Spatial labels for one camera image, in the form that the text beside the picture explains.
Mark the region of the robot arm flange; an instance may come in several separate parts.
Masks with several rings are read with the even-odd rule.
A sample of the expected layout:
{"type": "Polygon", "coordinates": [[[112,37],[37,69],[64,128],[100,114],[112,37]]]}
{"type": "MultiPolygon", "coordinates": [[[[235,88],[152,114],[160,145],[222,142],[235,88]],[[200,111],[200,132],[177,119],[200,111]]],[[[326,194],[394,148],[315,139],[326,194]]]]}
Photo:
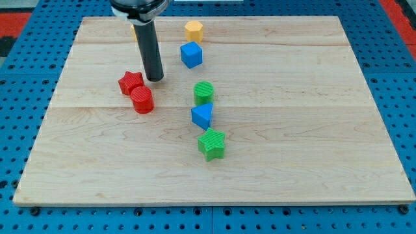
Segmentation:
{"type": "Polygon", "coordinates": [[[172,0],[110,0],[112,12],[133,25],[146,25],[161,15],[172,0]]]}

